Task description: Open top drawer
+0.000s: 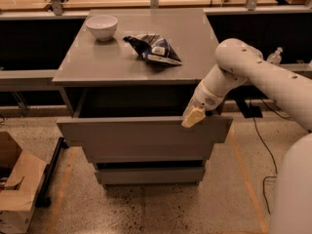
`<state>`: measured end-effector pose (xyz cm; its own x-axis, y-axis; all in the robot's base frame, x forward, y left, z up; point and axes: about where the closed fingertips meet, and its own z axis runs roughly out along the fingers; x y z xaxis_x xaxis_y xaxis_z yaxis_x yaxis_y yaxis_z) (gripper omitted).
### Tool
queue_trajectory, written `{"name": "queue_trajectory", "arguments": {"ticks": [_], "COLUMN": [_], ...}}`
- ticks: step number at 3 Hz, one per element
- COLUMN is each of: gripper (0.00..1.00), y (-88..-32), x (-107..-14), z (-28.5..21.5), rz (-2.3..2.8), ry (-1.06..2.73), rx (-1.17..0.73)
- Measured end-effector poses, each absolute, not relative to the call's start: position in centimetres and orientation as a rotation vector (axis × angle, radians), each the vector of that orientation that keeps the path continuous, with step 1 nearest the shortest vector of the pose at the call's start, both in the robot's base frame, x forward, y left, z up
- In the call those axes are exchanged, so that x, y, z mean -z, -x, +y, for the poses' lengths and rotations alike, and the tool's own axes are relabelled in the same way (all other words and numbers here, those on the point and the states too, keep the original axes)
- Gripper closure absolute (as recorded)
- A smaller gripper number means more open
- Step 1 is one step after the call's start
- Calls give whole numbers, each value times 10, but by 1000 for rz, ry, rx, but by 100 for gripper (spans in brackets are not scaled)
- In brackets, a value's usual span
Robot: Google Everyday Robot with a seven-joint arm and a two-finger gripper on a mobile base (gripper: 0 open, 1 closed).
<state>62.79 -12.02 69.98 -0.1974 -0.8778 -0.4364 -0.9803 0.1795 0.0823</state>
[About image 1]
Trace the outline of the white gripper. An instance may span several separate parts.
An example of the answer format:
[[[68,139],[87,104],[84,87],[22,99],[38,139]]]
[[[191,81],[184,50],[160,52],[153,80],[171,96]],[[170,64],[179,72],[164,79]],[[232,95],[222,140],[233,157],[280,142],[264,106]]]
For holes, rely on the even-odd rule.
[[[206,111],[215,110],[222,102],[223,97],[215,95],[201,81],[196,87],[188,107],[183,112],[181,126],[193,127],[206,117]]]

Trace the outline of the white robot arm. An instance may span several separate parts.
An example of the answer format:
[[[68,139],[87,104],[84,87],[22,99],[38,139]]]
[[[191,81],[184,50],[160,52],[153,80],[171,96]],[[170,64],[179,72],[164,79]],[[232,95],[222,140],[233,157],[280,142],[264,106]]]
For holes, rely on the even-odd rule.
[[[312,234],[312,80],[265,61],[259,50],[235,38],[216,47],[215,61],[185,108],[182,126],[202,121],[247,81],[261,90],[308,132],[282,160],[268,234]]]

